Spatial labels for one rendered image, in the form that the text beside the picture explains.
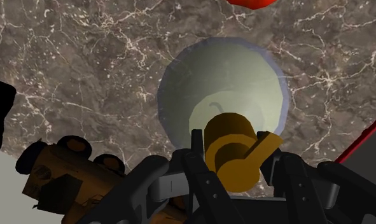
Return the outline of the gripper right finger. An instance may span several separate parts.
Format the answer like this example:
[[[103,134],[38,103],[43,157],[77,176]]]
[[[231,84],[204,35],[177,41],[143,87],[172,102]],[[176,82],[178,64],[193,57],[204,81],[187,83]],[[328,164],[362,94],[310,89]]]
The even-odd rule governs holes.
[[[290,224],[364,224],[366,215],[376,217],[376,184],[340,163],[312,167],[275,150],[260,171],[274,196],[286,199]]]

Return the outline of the pale green bowl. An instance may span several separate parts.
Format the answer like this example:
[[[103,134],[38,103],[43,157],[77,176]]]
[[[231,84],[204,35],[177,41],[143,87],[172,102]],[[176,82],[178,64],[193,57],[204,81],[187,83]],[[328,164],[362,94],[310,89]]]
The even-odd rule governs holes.
[[[185,48],[157,90],[158,120],[175,148],[220,113],[245,116],[255,131],[284,130],[289,88],[270,53],[242,38],[212,37]]]

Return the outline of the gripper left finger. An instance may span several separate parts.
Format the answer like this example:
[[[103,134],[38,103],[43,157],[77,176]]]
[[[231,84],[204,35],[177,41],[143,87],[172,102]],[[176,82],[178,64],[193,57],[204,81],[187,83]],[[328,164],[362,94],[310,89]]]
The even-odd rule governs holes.
[[[217,175],[206,166],[202,131],[191,132],[191,149],[181,156],[189,193],[198,200],[197,214],[207,224],[246,224]],[[100,203],[77,224],[150,224],[153,214],[162,210],[167,200],[148,197],[148,188],[169,169],[169,161],[159,155],[142,160]]]

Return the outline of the grey box with red edge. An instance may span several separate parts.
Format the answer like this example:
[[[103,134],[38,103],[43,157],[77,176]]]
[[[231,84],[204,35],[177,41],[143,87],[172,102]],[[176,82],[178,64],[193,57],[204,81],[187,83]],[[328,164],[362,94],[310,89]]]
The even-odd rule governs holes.
[[[335,161],[376,184],[376,120]]]

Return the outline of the brown toy truck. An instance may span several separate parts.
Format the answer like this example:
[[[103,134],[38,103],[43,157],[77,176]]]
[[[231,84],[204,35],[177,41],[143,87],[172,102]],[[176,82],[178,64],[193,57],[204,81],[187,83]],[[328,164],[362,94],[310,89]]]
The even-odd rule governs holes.
[[[22,193],[37,200],[37,209],[61,214],[61,224],[78,224],[116,186],[140,190],[150,170],[136,167],[125,174],[116,155],[90,160],[92,147],[79,136],[64,136],[55,144],[38,140],[18,158],[15,169],[28,177]]]

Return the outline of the red rounded object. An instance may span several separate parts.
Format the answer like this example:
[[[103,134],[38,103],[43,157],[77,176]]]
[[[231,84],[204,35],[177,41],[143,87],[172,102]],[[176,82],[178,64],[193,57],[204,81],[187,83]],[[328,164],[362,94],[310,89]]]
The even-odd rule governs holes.
[[[251,10],[265,8],[277,0],[227,0],[230,4],[243,6]]]

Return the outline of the yellow cylinder with handle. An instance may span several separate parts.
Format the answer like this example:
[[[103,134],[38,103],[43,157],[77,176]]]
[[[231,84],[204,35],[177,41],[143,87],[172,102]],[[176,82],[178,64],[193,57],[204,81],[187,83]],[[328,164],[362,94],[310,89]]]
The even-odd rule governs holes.
[[[258,137],[245,116],[222,113],[205,126],[205,162],[227,191],[246,192],[257,184],[260,166],[282,142],[269,131]]]

